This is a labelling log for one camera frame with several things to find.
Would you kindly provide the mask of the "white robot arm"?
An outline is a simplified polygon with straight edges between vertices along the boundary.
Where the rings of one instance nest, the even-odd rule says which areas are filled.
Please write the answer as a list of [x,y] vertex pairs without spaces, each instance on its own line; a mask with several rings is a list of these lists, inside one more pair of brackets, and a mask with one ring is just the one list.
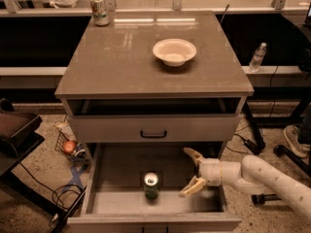
[[241,162],[205,158],[200,152],[184,148],[198,169],[198,175],[180,191],[181,197],[199,192],[205,186],[229,185],[237,191],[261,195],[272,190],[296,213],[311,220],[311,188],[282,173],[255,155],[246,155]]

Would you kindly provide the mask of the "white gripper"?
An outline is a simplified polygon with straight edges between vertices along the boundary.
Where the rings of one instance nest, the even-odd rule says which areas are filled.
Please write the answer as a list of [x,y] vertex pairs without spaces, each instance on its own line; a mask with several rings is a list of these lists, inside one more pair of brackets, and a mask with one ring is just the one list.
[[199,165],[199,175],[201,178],[193,176],[189,184],[179,192],[180,197],[193,195],[206,184],[208,186],[220,186],[222,184],[223,164],[219,159],[204,159],[200,152],[192,148],[184,148],[184,153],[192,159],[195,166]]

